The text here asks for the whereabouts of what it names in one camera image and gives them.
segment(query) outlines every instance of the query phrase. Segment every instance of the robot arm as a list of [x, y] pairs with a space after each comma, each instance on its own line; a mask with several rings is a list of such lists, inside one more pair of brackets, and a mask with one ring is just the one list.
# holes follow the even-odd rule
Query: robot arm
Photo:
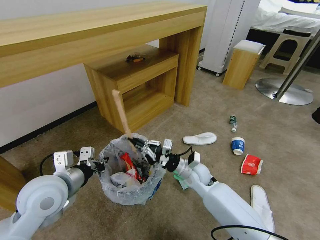
[[71, 206], [76, 193], [93, 173], [105, 170], [104, 161], [93, 159], [94, 148], [80, 149], [79, 162], [73, 165], [73, 152], [53, 154], [56, 171], [53, 175], [37, 177], [28, 182], [19, 192], [17, 211], [0, 221], [0, 238], [27, 240], [39, 227], [46, 227], [62, 217], [63, 211]]
[[[218, 182], [209, 169], [200, 163], [200, 154], [192, 152], [188, 159], [171, 153], [172, 140], [144, 142], [129, 139], [150, 164], [160, 163], [175, 177], [202, 198], [205, 207], [221, 225], [247, 225], [266, 229], [258, 213], [229, 186]], [[48, 226], [62, 216], [63, 211], [75, 201], [76, 193], [93, 173], [105, 170], [105, 162], [93, 159], [94, 148], [80, 150], [80, 159], [73, 164], [72, 151], [54, 153], [55, 173], [37, 177], [28, 182], [17, 197], [17, 211], [0, 221], [1, 239], [27, 240], [39, 227]], [[229, 228], [237, 240], [267, 240], [268, 234], [252, 229]]]
[[[200, 163], [200, 154], [192, 152], [188, 159], [172, 154], [172, 141], [165, 139], [163, 147], [160, 142], [129, 139], [149, 163], [159, 162], [169, 172], [194, 189], [203, 200], [204, 206], [222, 225], [245, 225], [266, 230], [259, 214], [228, 185], [218, 182], [209, 169]], [[238, 240], [267, 240], [270, 235], [252, 229], [229, 228], [228, 233]]]

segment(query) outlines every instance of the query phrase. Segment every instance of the wooden stool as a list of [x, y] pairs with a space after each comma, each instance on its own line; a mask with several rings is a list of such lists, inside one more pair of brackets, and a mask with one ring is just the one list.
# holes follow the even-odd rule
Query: wooden stool
[[250, 78], [265, 45], [248, 40], [241, 40], [233, 48], [232, 57], [223, 85], [243, 89]]
[[[263, 59], [262, 63], [260, 64], [260, 67], [264, 69], [269, 63], [273, 63], [276, 65], [283, 66], [283, 74], [288, 75], [293, 69], [294, 65], [299, 60], [302, 50], [304, 49], [304, 47], [310, 39], [310, 35], [311, 33], [300, 33], [291, 30], [283, 30], [283, 32], [278, 37], [270, 52], [268, 52], [268, 54]], [[279, 51], [283, 42], [286, 40], [293, 40], [297, 43], [297, 48], [294, 50], [291, 56], [287, 53], [282, 53]]]
[[[146, 60], [126, 62], [139, 53]], [[120, 92], [129, 128], [137, 130], [174, 101], [178, 54], [142, 45], [130, 52], [84, 64], [100, 114], [124, 132], [112, 90]]]

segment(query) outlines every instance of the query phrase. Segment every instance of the silver metal base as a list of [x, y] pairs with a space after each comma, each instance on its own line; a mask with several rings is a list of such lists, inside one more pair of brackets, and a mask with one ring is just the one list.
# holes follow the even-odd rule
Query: silver metal base
[[[259, 92], [268, 98], [275, 99], [274, 95], [283, 83], [283, 79], [261, 78], [256, 82], [256, 88]], [[311, 91], [304, 89], [297, 84], [291, 84], [288, 90], [280, 98], [279, 102], [291, 105], [307, 105], [312, 103], [313, 95]]]

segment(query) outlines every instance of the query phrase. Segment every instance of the water bottle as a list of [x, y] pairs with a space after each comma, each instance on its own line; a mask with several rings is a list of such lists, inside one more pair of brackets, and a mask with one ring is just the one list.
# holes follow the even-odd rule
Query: water bottle
[[237, 130], [237, 118], [235, 115], [230, 116], [229, 123], [232, 125], [231, 132], [236, 132]]

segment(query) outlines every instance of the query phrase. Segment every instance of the red snack wrapper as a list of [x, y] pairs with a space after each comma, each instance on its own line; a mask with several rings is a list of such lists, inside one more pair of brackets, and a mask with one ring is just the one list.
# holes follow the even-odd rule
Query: red snack wrapper
[[126, 163], [126, 171], [127, 174], [129, 174], [131, 177], [134, 177], [135, 179], [137, 179], [140, 183], [144, 183], [145, 180], [143, 180], [141, 178], [141, 176], [139, 175], [137, 168], [135, 165], [133, 165], [131, 158], [129, 156], [128, 153], [125, 153], [121, 156], [121, 158], [125, 161]]
[[241, 173], [256, 175], [260, 174], [263, 161], [253, 155], [247, 154], [241, 165]]

